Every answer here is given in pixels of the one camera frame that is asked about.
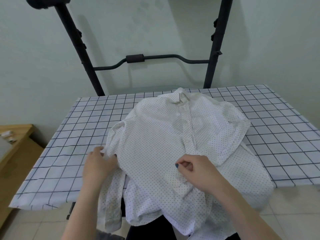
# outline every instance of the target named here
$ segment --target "wall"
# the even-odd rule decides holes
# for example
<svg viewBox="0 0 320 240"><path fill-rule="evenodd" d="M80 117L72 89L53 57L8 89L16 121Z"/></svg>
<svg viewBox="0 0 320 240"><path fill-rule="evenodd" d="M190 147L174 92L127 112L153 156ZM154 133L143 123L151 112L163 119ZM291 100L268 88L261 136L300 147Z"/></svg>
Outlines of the wall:
<svg viewBox="0 0 320 240"><path fill-rule="evenodd" d="M94 66L109 66L139 53L207 59L220 2L71 0L68 7ZM266 83L320 127L319 5L234 0L212 87ZM0 123L33 123L48 141L75 98L94 90L54 9L0 0L0 18L0 92L9 100L0 102ZM106 93L120 94L200 88L205 73L205 64L166 59L98 77Z"/></svg>

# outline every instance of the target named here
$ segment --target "white grid tablecloth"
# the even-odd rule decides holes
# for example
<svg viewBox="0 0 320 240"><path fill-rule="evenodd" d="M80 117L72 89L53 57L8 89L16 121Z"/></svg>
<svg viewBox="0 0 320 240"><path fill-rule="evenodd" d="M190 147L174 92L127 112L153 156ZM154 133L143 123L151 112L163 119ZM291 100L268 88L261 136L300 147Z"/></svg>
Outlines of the white grid tablecloth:
<svg viewBox="0 0 320 240"><path fill-rule="evenodd" d="M267 85L186 91L228 101L250 119L244 142L260 158L275 186L320 184L320 132ZM85 155L104 145L109 129L143 98L171 92L78 98L10 206L52 209L76 201Z"/></svg>

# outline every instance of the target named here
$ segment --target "black pants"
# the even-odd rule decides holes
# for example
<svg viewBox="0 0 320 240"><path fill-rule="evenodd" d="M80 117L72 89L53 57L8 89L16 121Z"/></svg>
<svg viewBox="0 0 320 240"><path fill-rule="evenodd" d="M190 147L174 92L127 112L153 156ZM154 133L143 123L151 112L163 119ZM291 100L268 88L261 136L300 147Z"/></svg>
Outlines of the black pants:
<svg viewBox="0 0 320 240"><path fill-rule="evenodd" d="M160 216L154 221L143 226L131 226L126 240L137 239L177 240L172 225L164 216ZM228 237L226 240L240 240L240 238L236 233Z"/></svg>

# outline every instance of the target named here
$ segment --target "table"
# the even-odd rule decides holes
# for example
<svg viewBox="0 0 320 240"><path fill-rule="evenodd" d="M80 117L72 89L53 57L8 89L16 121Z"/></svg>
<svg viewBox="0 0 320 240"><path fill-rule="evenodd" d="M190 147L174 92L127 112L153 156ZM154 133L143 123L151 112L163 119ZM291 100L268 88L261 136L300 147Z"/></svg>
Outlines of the table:
<svg viewBox="0 0 320 240"><path fill-rule="evenodd" d="M186 91L228 101L250 119L251 127L243 141L261 160L275 187L320 184L320 132L269 86ZM76 201L85 155L104 145L109 129L143 98L171 92L78 98L10 206L53 209Z"/></svg>
<svg viewBox="0 0 320 240"><path fill-rule="evenodd" d="M33 125L0 125L0 134L5 131L13 131L17 140L0 161L0 227L13 210L8 207L12 197L43 152L43 148L29 138Z"/></svg>

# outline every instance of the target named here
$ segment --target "beige floor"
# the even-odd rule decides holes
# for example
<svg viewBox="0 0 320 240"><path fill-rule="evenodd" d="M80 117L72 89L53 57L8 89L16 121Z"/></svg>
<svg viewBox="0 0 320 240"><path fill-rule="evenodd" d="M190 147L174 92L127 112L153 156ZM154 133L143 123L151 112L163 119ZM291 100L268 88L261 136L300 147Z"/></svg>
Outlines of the beige floor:
<svg viewBox="0 0 320 240"><path fill-rule="evenodd" d="M21 210L2 240L58 240L66 226L70 204L51 211ZM285 240L320 239L320 192L306 185L274 190L261 217ZM129 224L124 220L115 233L126 236ZM178 240L186 239L178 234Z"/></svg>

